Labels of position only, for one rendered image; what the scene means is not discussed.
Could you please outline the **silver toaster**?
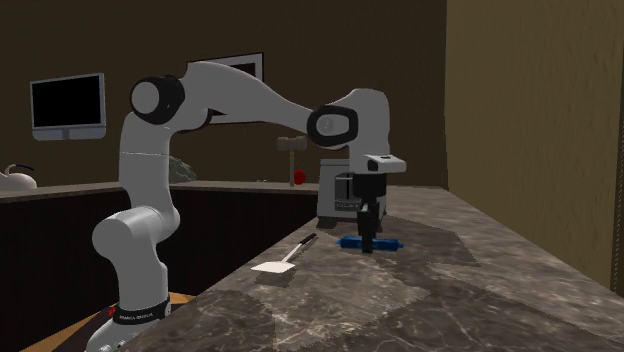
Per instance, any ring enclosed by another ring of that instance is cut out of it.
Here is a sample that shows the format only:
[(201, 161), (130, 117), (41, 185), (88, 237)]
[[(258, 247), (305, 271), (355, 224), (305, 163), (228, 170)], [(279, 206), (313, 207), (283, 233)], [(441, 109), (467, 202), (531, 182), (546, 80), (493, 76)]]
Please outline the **silver toaster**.
[(360, 199), (353, 192), (348, 159), (321, 159), (317, 227), (333, 229), (338, 222), (356, 222)]

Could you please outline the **grey meat mallet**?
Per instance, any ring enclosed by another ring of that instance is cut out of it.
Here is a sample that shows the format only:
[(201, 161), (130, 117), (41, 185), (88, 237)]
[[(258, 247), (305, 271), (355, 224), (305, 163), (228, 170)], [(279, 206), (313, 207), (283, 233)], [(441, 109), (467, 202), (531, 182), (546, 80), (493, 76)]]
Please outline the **grey meat mallet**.
[(276, 146), (278, 151), (288, 151), (289, 152), (289, 184), (291, 187), (295, 185), (294, 183), (294, 163), (295, 163), (295, 152), (296, 151), (304, 151), (307, 149), (307, 137), (297, 136), (297, 137), (278, 137), (276, 140)]

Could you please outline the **grey-green lumpy object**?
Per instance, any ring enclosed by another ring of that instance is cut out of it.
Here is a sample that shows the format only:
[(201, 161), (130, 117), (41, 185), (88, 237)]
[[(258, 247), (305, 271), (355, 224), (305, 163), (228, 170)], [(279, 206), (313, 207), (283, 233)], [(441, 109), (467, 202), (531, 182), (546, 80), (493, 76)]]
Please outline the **grey-green lumpy object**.
[(177, 184), (196, 180), (191, 166), (174, 156), (169, 157), (169, 183)]

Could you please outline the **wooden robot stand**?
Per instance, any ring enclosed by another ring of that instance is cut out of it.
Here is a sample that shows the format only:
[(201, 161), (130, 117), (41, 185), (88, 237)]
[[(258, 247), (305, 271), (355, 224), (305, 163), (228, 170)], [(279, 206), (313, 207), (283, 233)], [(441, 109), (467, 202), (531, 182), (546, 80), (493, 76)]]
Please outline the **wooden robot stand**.
[(63, 351), (77, 352), (77, 348), (81, 350), (92, 333), (109, 318), (109, 310), (107, 307), (19, 352), (53, 352), (55, 349), (60, 351), (61, 345)]

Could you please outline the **white teapot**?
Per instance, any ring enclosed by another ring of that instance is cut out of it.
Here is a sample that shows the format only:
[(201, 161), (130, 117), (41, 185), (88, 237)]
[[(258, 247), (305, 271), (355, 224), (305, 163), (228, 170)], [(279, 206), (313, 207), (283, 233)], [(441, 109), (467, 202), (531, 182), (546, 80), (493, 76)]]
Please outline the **white teapot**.
[(37, 189), (37, 182), (28, 174), (12, 173), (11, 169), (21, 164), (10, 164), (0, 172), (0, 192), (27, 191)]

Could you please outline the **framed wall picture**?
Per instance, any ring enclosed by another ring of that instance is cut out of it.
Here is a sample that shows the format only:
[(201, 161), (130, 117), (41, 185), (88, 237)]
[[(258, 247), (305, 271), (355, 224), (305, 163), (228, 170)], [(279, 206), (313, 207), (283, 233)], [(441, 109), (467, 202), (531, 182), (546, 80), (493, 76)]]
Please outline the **framed wall picture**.
[[(264, 53), (255, 52), (244, 55), (234, 55), (227, 57), (219, 57), (212, 59), (202, 59), (202, 62), (214, 62), (233, 67), (240, 71), (243, 71), (251, 76), (254, 76), (260, 81), (264, 80)], [(211, 123), (212, 124), (231, 124), (235, 123), (235, 120), (227, 114), (216, 110), (210, 110)]]

